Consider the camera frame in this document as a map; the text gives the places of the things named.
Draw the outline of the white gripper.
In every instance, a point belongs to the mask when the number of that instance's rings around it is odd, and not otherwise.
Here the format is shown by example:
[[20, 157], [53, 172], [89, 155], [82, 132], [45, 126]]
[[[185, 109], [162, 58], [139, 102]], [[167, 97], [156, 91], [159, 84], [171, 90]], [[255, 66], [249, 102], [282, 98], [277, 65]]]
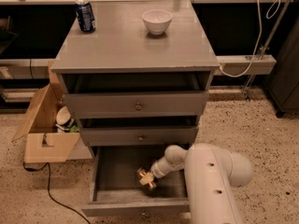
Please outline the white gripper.
[[169, 163], [166, 160], [157, 160], [151, 165], [150, 172], [140, 174], [140, 184], [148, 185], [156, 178], [162, 178], [170, 172]]

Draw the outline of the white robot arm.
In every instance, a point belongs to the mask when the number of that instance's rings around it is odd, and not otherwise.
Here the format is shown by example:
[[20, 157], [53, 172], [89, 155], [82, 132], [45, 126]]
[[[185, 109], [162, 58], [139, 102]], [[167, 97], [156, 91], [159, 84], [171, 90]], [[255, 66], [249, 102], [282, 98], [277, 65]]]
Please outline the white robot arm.
[[141, 185], [154, 189], [158, 178], [179, 170], [184, 172], [192, 224], [243, 224], [232, 188], [244, 187], [253, 178], [248, 158], [210, 144], [187, 149], [171, 145], [137, 176]]

